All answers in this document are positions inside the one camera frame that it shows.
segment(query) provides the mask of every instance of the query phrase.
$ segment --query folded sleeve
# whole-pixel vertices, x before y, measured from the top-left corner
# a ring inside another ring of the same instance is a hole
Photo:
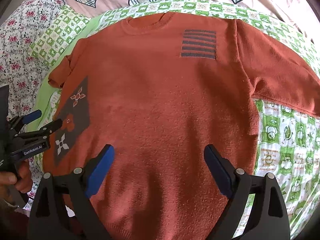
[[[237,45],[251,97],[320,116],[320,80],[296,52],[241,20]]]
[[[61,63],[50,73],[48,78],[48,83],[54,88],[62,88],[63,84],[67,80],[68,76],[71,74],[72,70],[75,68],[76,63],[82,52],[85,49],[87,39],[80,39],[72,53],[65,56]]]

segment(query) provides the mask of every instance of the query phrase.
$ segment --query red sweater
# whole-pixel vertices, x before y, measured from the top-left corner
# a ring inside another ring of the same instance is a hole
[[[319,79],[295,52],[241,20],[191,14],[128,18],[81,39],[49,83],[63,88],[64,122],[44,171],[69,173],[113,145],[91,202],[115,240],[206,238],[227,200],[203,150],[214,144],[252,173],[252,97],[320,115]]]

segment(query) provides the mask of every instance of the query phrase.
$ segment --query gray stripe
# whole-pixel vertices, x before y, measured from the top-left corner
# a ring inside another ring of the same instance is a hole
[[[187,47],[187,46],[182,46],[182,50],[196,50],[196,51],[205,51],[205,52],[213,52],[215,53],[215,49],[206,49],[203,47]]]
[[[216,35],[210,35],[210,34],[205,34],[205,33],[184,33],[185,35],[197,35],[197,36],[206,36],[210,38],[215,38]]]
[[[215,31],[206,31],[206,30],[184,30],[185,32],[201,32],[201,33],[216,33]]]
[[[216,42],[216,40],[211,40],[211,39],[206,39],[202,37],[197,37],[197,36],[183,36],[185,39],[193,39],[197,41],[208,41],[208,42]]]
[[[213,44],[208,44],[208,43],[204,43],[204,42],[197,42],[197,41],[182,41],[182,44],[200,45],[200,46],[205,46],[205,47],[210,47],[210,48],[216,47],[216,45],[213,45]]]
[[[204,58],[216,58],[215,55],[202,54],[202,53],[181,53],[181,57],[204,57]]]

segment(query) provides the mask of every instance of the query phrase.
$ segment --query sleeve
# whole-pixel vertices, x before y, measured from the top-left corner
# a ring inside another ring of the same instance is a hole
[[[320,80],[305,60],[255,27],[236,22],[238,53],[252,85],[251,97],[320,116]]]
[[[62,88],[63,84],[71,74],[78,62],[79,57],[82,55],[87,44],[87,39],[80,39],[72,53],[65,56],[60,64],[50,73],[48,83],[54,88]]]

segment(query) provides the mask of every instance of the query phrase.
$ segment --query metal pin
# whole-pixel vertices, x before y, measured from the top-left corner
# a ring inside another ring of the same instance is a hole
[[[268,173],[267,176],[268,176],[269,179],[274,179],[275,178],[275,176],[272,173]]]
[[[243,175],[244,174],[244,170],[241,168],[236,169],[236,173],[239,175]]]
[[[74,174],[80,174],[82,172],[82,168],[78,167],[73,170]]]
[[[45,173],[44,175],[43,175],[43,178],[44,179],[48,179],[48,178],[50,178],[51,177],[51,174],[49,173],[49,172],[47,172],[47,173]]]

